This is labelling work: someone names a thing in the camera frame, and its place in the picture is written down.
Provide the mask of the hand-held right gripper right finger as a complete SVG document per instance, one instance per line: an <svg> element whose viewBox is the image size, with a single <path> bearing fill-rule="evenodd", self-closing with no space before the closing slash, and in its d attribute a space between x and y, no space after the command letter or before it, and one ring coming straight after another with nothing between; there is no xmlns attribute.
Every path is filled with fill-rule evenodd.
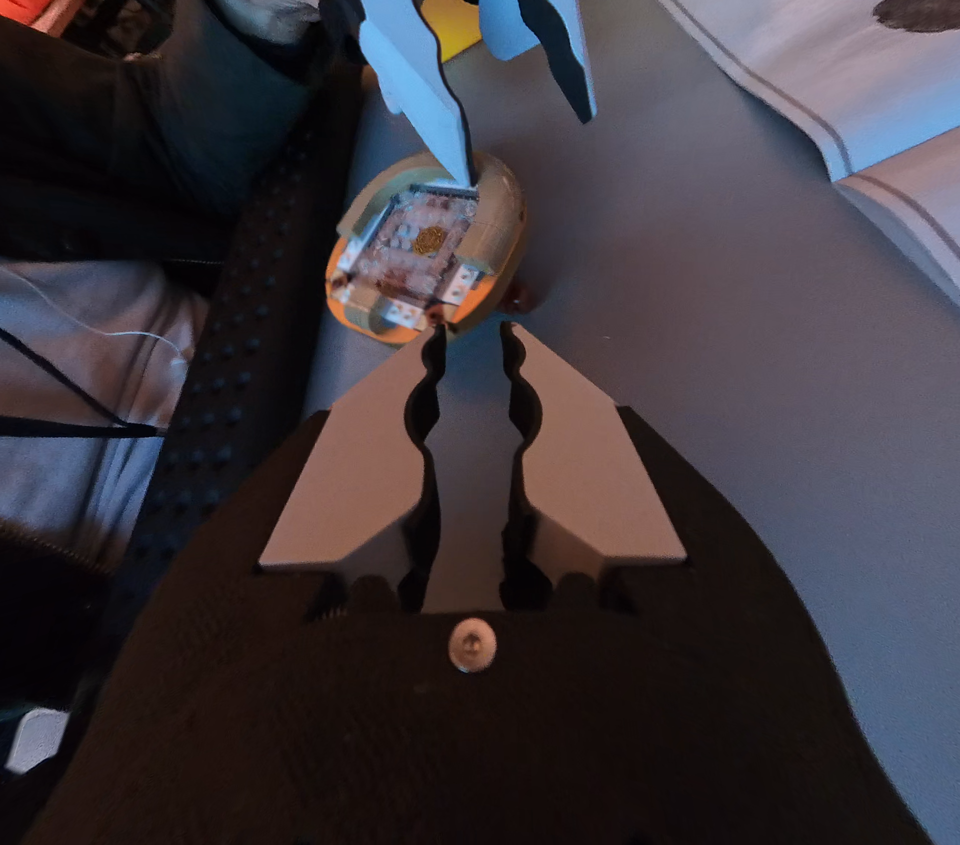
<svg viewBox="0 0 960 845"><path fill-rule="evenodd" d="M501 323L510 467L499 595L535 611L569 575L597 586L625 568L688 560L616 402L529 330Z"/></svg>

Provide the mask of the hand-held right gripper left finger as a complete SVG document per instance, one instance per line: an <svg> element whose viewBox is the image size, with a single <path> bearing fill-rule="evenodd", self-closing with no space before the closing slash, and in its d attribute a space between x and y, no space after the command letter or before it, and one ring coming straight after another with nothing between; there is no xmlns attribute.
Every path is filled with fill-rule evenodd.
<svg viewBox="0 0 960 845"><path fill-rule="evenodd" d="M265 572L322 572L345 587L384 579L400 607L421 611L441 537L429 433L448 332L428 328L325 413L258 560Z"/></svg>

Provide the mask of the round toy brick model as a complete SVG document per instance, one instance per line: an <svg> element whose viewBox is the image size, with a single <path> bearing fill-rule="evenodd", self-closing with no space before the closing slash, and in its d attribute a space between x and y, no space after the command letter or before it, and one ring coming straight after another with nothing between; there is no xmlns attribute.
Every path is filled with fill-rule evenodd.
<svg viewBox="0 0 960 845"><path fill-rule="evenodd" d="M498 158L476 153L474 166L477 184L460 186L430 153L412 155L356 195L325 274L340 324L399 348L438 326L459 336L494 311L524 309L522 187Z"/></svg>

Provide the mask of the person's left forearm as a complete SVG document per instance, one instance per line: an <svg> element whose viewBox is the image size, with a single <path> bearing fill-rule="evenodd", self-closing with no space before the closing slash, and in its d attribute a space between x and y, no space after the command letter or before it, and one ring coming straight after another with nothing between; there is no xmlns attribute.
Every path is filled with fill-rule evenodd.
<svg viewBox="0 0 960 845"><path fill-rule="evenodd" d="M158 54L133 60L3 16L2 259L221 262L302 123L332 141L319 175L342 188L360 96L325 32L267 43L215 0L176 0Z"/></svg>

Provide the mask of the grey desk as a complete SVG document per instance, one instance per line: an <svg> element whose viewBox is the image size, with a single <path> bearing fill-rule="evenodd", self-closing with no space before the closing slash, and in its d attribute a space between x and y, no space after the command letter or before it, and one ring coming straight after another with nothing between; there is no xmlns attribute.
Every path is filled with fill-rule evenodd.
<svg viewBox="0 0 960 845"><path fill-rule="evenodd" d="M540 49L446 65L530 207L520 322L773 551L875 754L958 843L958 308L655 0L580 0L581 125Z"/></svg>

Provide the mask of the black perforated pad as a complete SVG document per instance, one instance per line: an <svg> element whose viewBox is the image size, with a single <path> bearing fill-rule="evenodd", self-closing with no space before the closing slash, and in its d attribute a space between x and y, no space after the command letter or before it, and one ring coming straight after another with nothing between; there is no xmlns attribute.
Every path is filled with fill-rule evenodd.
<svg viewBox="0 0 960 845"><path fill-rule="evenodd" d="M121 643L197 528L300 423L363 107L337 61L241 211L101 633Z"/></svg>

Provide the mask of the instruction booklet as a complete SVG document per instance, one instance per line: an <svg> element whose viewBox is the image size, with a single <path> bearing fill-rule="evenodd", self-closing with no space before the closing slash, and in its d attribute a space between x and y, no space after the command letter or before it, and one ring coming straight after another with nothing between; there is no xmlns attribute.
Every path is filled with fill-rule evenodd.
<svg viewBox="0 0 960 845"><path fill-rule="evenodd" d="M657 0L954 304L959 0Z"/></svg>

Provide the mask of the person's grey hoodie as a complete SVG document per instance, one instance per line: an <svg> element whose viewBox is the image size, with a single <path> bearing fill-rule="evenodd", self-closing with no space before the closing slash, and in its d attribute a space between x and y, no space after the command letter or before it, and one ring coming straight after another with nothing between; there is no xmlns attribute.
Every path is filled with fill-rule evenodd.
<svg viewBox="0 0 960 845"><path fill-rule="evenodd" d="M159 263L2 259L2 417L107 432L2 436L2 521L119 563L208 308Z"/></svg>

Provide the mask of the black perforated chair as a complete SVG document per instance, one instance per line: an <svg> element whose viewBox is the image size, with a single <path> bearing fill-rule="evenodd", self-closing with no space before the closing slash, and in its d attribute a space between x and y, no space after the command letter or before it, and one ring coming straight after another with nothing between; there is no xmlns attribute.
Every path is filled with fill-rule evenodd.
<svg viewBox="0 0 960 845"><path fill-rule="evenodd" d="M1 708L67 708L89 659L113 572L1 523Z"/></svg>

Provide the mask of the white plastic object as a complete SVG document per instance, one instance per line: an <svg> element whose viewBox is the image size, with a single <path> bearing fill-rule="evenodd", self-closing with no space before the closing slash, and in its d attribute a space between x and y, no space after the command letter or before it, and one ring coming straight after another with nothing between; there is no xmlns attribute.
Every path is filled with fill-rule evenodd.
<svg viewBox="0 0 960 845"><path fill-rule="evenodd" d="M66 735L70 713L51 707L32 707L11 721L10 739L2 741L2 768L22 776L58 753Z"/></svg>

